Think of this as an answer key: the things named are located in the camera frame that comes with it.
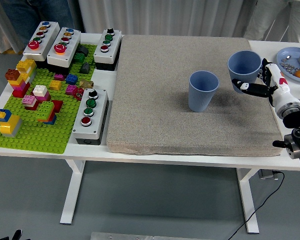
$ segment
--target table leg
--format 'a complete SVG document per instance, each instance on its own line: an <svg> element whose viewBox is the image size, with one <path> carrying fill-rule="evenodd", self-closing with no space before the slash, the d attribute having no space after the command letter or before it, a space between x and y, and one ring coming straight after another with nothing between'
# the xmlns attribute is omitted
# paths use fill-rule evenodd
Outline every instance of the table leg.
<svg viewBox="0 0 300 240"><path fill-rule="evenodd" d="M236 169L245 220L248 220L248 218L251 216L251 214L255 211L255 206L254 206L254 201L252 199L249 179L253 175L255 175L256 172L258 172L258 170L259 169L257 169L257 168L252 168L252 169L237 168ZM258 234L259 233L257 217L255 214L246 223L246 230L249 234Z"/></svg>
<svg viewBox="0 0 300 240"><path fill-rule="evenodd" d="M65 198L60 223L70 225L74 216L81 179L84 173L86 161L71 159L66 159L65 161L68 163L70 168L72 168L73 173L71 176L68 193Z"/></svg>

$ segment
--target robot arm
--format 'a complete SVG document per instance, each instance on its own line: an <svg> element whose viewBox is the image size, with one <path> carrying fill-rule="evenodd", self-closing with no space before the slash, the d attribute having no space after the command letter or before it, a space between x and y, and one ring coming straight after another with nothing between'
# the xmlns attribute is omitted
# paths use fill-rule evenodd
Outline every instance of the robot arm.
<svg viewBox="0 0 300 240"><path fill-rule="evenodd" d="M274 141L272 145L285 148L291 159L300 159L300 100L290 93L287 80L278 66L265 58L259 78L264 85L237 79L233 79L232 83L245 94L269 99L284 126L293 129L291 134L284 136L284 141Z"/></svg>

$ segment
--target gray felt mat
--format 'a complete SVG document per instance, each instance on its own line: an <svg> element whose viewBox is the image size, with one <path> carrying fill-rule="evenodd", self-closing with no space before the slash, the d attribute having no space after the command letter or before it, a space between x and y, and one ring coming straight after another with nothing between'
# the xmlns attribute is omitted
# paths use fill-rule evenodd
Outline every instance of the gray felt mat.
<svg viewBox="0 0 300 240"><path fill-rule="evenodd" d="M267 157L281 140L268 99L233 90L227 67L243 38L126 35L122 39L107 145L112 152ZM189 76L217 75L208 108L188 107Z"/></svg>

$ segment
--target green lego baseplate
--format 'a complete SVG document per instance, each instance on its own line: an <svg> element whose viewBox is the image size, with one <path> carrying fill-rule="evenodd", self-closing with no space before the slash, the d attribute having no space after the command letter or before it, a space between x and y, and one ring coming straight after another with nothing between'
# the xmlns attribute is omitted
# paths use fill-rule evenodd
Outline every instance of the green lego baseplate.
<svg viewBox="0 0 300 240"><path fill-rule="evenodd" d="M69 67L69 73L78 76L76 86L79 87L80 80L90 81L94 73L94 57L96 45L83 44L88 50L88 56L85 63L89 63L91 68L88 74L79 73L82 63L72 62ZM26 110L22 105L22 98L11 95L4 106L4 109L11 111L13 115L18 115L22 119L22 124L15 137L5 137L0 133L0 147L45 153L62 154L64 153L72 128L75 123L80 101L70 95L66 95L68 84L62 81L60 90L49 89L50 82L54 79L55 72L50 72L44 68L36 69L34 77L26 95L30 95L36 85L45 85L51 95L51 100L63 101L62 108L56 113L56 121L53 125L45 124L36 120L36 115L42 103L35 111Z"/></svg>

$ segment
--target white table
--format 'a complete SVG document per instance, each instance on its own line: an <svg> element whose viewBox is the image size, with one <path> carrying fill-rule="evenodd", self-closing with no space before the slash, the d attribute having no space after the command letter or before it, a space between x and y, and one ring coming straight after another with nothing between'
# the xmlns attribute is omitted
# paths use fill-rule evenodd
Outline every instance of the white table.
<svg viewBox="0 0 300 240"><path fill-rule="evenodd" d="M101 34L83 33L81 43L97 44ZM275 62L277 52L286 47L300 47L300 43L288 42L267 42L267 41L250 41L253 51L257 52L262 58ZM116 71L94 70L92 80L94 87L97 89L106 89L110 103L113 100L114 89L116 84ZM300 85L289 81L291 93L300 99ZM13 89L7 84L2 95L0 96L0 109L4 107L11 96ZM104 128L103 136L107 135L109 122ZM278 123L282 135L290 134L291 129L286 129L282 121L278 118ZM189 166L207 166L236 168L238 182L241 192L242 205L245 218L254 212L249 179L259 170L290 170L300 171L300 160L290 159L286 150L283 149L281 155L274 157L226 157L226 156L200 156L200 155L128 155L121 153L112 153L106 145L106 138L102 138L101 145L79 145L73 136L70 137L67 147L63 154L35 152L17 149L0 148L0 156L28 157L28 158L48 158L64 159L72 168L72 177L70 180L67 196L64 203L61 224L71 224L78 192L81 184L86 161L104 161L104 162L125 162L125 163L147 163L147 164L166 164L166 165L189 165ZM246 224L248 233L259 233L257 218L254 215Z"/></svg>

